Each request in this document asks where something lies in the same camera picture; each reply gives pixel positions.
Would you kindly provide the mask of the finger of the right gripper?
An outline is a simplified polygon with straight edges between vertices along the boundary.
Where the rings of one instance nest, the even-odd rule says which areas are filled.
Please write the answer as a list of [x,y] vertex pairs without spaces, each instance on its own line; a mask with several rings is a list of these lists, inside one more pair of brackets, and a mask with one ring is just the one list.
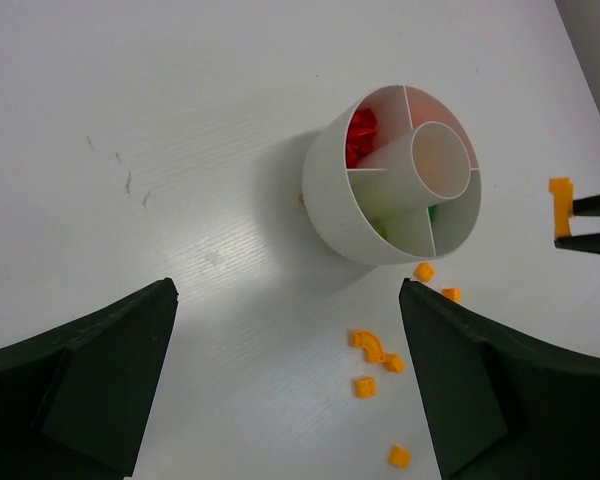
[[558,249],[600,255],[600,234],[559,237],[554,240]]
[[572,215],[580,217],[600,217],[600,194],[574,200]]

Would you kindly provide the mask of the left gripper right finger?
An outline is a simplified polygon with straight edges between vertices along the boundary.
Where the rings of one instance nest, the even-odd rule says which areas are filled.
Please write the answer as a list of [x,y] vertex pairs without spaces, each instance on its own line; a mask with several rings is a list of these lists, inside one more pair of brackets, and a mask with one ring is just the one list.
[[600,479],[600,358],[404,280],[404,331],[444,479]]

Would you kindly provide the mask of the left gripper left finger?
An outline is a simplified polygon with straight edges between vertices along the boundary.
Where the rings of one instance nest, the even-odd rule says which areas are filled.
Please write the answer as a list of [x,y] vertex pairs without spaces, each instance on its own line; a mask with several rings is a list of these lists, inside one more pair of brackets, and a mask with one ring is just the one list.
[[0,479],[131,477],[177,305],[165,278],[1,348]]

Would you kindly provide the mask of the red legos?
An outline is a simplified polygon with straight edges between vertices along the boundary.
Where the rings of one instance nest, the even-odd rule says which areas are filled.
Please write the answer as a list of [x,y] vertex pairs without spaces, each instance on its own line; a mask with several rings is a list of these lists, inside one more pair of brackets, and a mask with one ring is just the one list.
[[357,109],[348,127],[345,142],[345,162],[349,169],[373,151],[378,120],[371,108]]

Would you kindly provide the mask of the orange arch lego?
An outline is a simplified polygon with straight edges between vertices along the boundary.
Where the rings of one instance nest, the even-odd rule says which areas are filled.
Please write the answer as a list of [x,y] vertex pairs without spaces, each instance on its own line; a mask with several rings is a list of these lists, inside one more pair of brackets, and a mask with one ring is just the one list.
[[454,301],[456,303],[460,303],[462,301],[462,298],[463,298],[462,290],[460,288],[457,288],[457,287],[443,288],[442,289],[442,294],[446,298],[448,298],[448,299],[450,299],[450,300],[452,300],[452,301]]

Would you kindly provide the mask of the dark green legos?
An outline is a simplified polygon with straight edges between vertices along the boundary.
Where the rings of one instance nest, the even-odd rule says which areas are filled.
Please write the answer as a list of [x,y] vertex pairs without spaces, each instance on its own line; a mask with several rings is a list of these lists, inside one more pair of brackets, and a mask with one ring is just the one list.
[[436,218],[436,212],[437,212],[437,206],[436,206],[436,205],[434,205],[434,206],[430,206],[430,207],[428,208],[428,216],[429,216],[429,220],[430,220],[431,222],[434,222],[434,221],[435,221],[435,218]]

